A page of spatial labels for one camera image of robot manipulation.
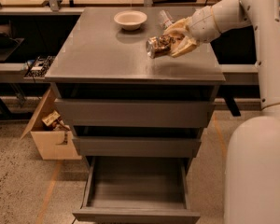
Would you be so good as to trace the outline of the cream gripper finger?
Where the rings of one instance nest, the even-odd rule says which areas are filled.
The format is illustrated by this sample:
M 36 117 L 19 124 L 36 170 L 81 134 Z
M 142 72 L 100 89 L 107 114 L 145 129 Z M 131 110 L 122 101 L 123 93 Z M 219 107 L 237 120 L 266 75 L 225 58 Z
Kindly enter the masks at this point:
M 179 33 L 182 35 L 190 36 L 189 31 L 189 18 L 183 18 L 174 24 L 170 25 L 167 29 L 164 30 L 164 34 L 175 34 Z
M 179 57 L 186 53 L 192 52 L 199 46 L 199 42 L 194 38 L 185 36 L 178 44 L 176 44 L 171 51 L 172 57 Z

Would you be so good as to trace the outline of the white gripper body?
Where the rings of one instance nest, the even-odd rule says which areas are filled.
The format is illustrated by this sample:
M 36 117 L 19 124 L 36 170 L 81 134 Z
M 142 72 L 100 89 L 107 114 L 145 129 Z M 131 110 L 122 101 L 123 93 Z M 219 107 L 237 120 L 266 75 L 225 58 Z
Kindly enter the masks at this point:
M 188 29 L 191 36 L 201 42 L 210 43 L 220 37 L 218 10 L 214 7 L 203 7 L 189 18 Z

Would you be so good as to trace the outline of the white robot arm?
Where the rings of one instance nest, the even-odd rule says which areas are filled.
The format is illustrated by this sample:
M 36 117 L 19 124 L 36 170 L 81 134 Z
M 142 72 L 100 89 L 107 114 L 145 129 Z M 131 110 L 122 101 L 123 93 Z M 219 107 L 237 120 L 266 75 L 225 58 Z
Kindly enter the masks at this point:
M 280 224 L 280 0 L 221 0 L 169 26 L 189 41 L 254 29 L 261 114 L 232 134 L 226 158 L 224 224 Z

